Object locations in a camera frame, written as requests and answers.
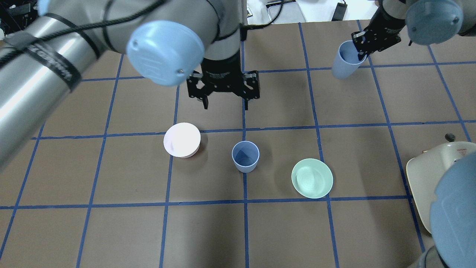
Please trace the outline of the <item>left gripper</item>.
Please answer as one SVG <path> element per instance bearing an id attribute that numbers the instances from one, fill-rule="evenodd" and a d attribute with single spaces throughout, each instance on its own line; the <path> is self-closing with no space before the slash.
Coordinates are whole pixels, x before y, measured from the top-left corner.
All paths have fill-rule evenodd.
<path id="1" fill-rule="evenodd" d="M 260 80 L 257 71 L 241 70 L 240 52 L 223 60 L 204 58 L 200 64 L 202 73 L 193 71 L 187 78 L 190 98 L 197 98 L 204 109 L 209 108 L 211 93 L 233 93 L 243 99 L 243 109 L 248 110 L 249 100 L 260 98 Z"/>

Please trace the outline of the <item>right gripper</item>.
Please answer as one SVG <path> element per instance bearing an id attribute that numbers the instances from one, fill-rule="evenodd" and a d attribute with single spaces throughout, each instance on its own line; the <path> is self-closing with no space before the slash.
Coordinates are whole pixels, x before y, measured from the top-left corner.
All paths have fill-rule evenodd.
<path id="1" fill-rule="evenodd" d="M 398 44 L 401 41 L 399 33 L 406 25 L 405 17 L 406 4 L 379 4 L 367 27 L 351 34 L 359 51 L 359 62 L 376 51 Z"/>

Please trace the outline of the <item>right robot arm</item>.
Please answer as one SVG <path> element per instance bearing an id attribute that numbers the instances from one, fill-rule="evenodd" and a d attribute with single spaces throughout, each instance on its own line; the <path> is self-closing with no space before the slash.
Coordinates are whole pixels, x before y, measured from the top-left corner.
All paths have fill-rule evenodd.
<path id="1" fill-rule="evenodd" d="M 352 33 L 358 58 L 401 41 L 407 27 L 410 42 L 440 44 L 455 35 L 475 36 L 474 0 L 380 0 L 369 25 Z M 466 154 L 440 175 L 430 205 L 434 246 L 412 268 L 475 267 L 475 153 Z"/>

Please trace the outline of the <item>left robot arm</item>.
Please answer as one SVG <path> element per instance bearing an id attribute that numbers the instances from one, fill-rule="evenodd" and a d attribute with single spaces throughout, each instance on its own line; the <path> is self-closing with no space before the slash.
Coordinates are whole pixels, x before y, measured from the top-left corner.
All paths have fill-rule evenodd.
<path id="1" fill-rule="evenodd" d="M 1 48 L 1 170 L 107 50 L 158 85 L 186 82 L 205 109 L 214 92 L 260 98 L 257 71 L 241 71 L 239 0 L 39 0 L 38 13 Z"/>

